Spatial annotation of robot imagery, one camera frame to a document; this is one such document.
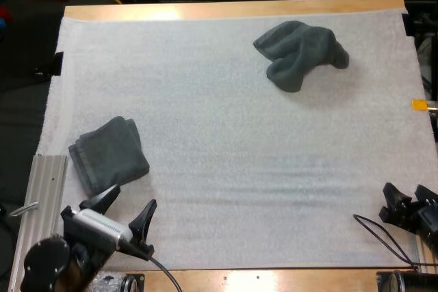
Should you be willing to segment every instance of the wooden board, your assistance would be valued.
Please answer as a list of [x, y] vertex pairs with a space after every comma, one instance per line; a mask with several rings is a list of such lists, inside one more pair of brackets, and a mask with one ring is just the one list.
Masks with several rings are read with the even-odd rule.
[[403, 8], [403, 0], [283, 0], [235, 3], [161, 3], [68, 6], [64, 16], [81, 20], [147, 21], [364, 12]]
[[[196, 20], [288, 14], [363, 12], [403, 8], [403, 0], [291, 0], [234, 3], [173, 3], [66, 7], [64, 16], [83, 20]], [[184, 292], [375, 292], [379, 269], [249, 269], [173, 271]], [[160, 271], [145, 271], [146, 291], [175, 291]]]
[[[394, 269], [264, 269], [173, 271], [184, 292], [377, 292], [376, 272]], [[160, 271], [139, 271], [145, 291], [176, 291]]]

